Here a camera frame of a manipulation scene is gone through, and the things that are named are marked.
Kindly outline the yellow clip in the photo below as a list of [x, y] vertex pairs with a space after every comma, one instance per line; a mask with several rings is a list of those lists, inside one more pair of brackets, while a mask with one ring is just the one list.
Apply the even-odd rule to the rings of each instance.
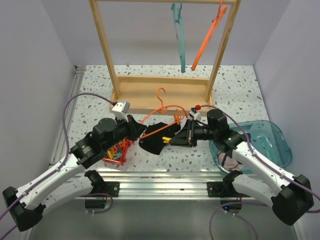
[[165, 144], [169, 144], [170, 143], [170, 140], [171, 140], [171, 138], [170, 137], [162, 137], [162, 140], [163, 140], [163, 143], [165, 143]]

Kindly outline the black underwear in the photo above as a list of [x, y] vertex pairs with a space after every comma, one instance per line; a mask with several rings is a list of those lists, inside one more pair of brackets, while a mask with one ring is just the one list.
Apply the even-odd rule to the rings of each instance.
[[162, 149], [167, 145], [162, 137], [172, 138], [181, 130], [181, 126], [177, 123], [163, 129], [155, 134], [139, 140], [138, 145], [148, 153], [159, 155]]

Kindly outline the orange clip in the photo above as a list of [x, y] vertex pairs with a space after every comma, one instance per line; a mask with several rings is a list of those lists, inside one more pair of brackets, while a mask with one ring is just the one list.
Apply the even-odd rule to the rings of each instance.
[[176, 112], [173, 114], [174, 121], [177, 125], [180, 125], [180, 121], [183, 118], [183, 116], [180, 116], [180, 111], [176, 109]]

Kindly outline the orange hanger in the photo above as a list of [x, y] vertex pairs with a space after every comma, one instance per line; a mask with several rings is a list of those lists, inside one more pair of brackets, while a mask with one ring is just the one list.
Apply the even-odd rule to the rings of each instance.
[[[181, 117], [183, 116], [183, 118], [181, 119], [181, 121], [182, 121], [183, 119], [187, 119], [187, 118], [188, 118], [188, 114], [187, 114], [186, 110], [185, 110], [182, 106], [175, 105], [175, 104], [174, 104], [174, 105], [164, 105], [164, 101], [163, 101], [163, 99], [160, 97], [160, 91], [163, 91], [165, 95], [167, 94], [167, 92], [166, 92], [166, 90], [165, 90], [163, 87], [160, 87], [160, 88], [157, 90], [156, 97], [157, 97], [157, 99], [160, 101], [161, 106], [160, 106], [159, 108], [153, 110], [152, 112], [150, 112], [140, 123], [143, 124], [149, 117], [151, 117], [152, 115], [154, 115], [154, 114], [156, 114], [156, 113], [159, 113], [159, 114], [161, 114], [161, 115], [164, 115], [165, 113], [167, 113], [167, 111], [169, 110], [169, 108], [176, 108], [176, 109], [178, 109], [178, 110], [180, 111], [180, 116], [181, 116]], [[173, 126], [174, 124], [176, 124], [175, 120], [174, 120], [172, 123], [170, 123], [170, 124], [168, 124], [168, 125], [166, 125], [166, 126], [160, 127], [159, 129], [154, 130], [154, 131], [152, 131], [152, 132], [150, 132], [150, 133], [143, 133], [143, 135], [139, 138], [139, 140], [143, 140], [143, 139], [145, 139], [145, 138], [148, 138], [148, 137], [150, 137], [150, 136], [153, 136], [153, 135], [155, 135], [156, 133], [159, 133], [159, 132], [161, 132], [161, 131], [163, 131], [163, 130], [166, 130], [167, 128]]]
[[192, 71], [195, 71], [196, 70], [196, 67], [200, 61], [200, 58], [202, 57], [204, 51], [206, 50], [211, 38], [213, 37], [213, 35], [215, 34], [221, 20], [223, 19], [224, 15], [226, 14], [227, 12], [227, 9], [228, 7], [226, 5], [223, 6], [223, 3], [224, 1], [223, 0], [220, 0], [219, 1], [219, 6], [218, 6], [218, 12], [217, 12], [217, 15], [215, 17], [215, 19], [212, 20], [212, 24], [202, 42], [202, 45], [201, 47], [199, 48], [198, 50], [198, 53], [193, 61], [193, 64], [191, 66], [191, 70]]

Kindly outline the pink underwear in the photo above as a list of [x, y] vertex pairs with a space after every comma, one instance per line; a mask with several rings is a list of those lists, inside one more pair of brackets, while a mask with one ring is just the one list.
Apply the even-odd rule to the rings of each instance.
[[230, 158], [229, 156], [227, 156], [225, 153], [223, 152], [219, 152], [217, 154], [217, 162], [218, 165], [225, 171], [233, 171], [233, 170], [237, 170], [237, 171], [241, 171], [245, 166], [241, 163], [239, 163], [238, 161], [234, 160], [233, 158]]

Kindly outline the teal hanger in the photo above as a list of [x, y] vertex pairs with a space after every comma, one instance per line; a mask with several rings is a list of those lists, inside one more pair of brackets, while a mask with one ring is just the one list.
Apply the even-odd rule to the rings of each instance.
[[177, 49], [180, 60], [180, 72], [186, 72], [186, 49], [185, 49], [185, 34], [182, 19], [182, 8], [183, 1], [180, 0], [179, 3], [172, 3], [171, 11], [173, 17], [173, 24], [175, 30], [175, 36], [177, 41]]

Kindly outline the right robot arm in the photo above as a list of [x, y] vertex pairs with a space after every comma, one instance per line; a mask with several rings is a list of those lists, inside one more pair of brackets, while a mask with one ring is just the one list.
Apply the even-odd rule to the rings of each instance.
[[199, 140], [213, 141], [221, 153], [249, 167], [259, 177], [259, 180], [255, 180], [234, 170], [225, 176], [223, 192], [231, 197], [239, 193], [256, 199], [270, 207], [289, 226], [305, 213], [311, 212], [315, 194], [307, 177], [302, 174], [295, 176], [265, 157], [252, 146], [245, 131], [238, 133], [230, 128], [230, 116], [222, 110], [212, 107], [206, 116], [206, 125], [188, 119], [183, 128], [168, 140], [168, 144], [191, 148]]

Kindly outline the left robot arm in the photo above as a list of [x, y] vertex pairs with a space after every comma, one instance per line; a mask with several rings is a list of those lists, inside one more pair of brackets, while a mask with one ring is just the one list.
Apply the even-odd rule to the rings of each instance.
[[122, 140], [136, 141], [146, 129], [146, 125], [130, 114], [126, 120], [103, 118], [83, 139], [67, 149], [65, 157], [54, 166], [23, 186], [7, 187], [2, 192], [6, 211], [18, 230], [24, 232], [40, 222], [48, 208], [45, 198], [52, 198], [54, 190], [100, 161]]

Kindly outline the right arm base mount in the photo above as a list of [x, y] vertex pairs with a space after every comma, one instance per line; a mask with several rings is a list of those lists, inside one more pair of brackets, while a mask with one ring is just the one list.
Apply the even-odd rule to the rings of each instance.
[[222, 178], [221, 181], [208, 181], [206, 190], [209, 198], [232, 198], [242, 195], [235, 190], [232, 183], [236, 177], [243, 175], [242, 171], [234, 170]]

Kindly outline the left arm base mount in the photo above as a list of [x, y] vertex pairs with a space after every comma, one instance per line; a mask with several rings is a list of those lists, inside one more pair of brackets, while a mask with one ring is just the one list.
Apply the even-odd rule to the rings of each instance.
[[89, 179], [92, 187], [90, 195], [108, 194], [111, 197], [118, 197], [120, 191], [119, 181], [105, 181], [96, 170], [87, 171], [84, 176]]

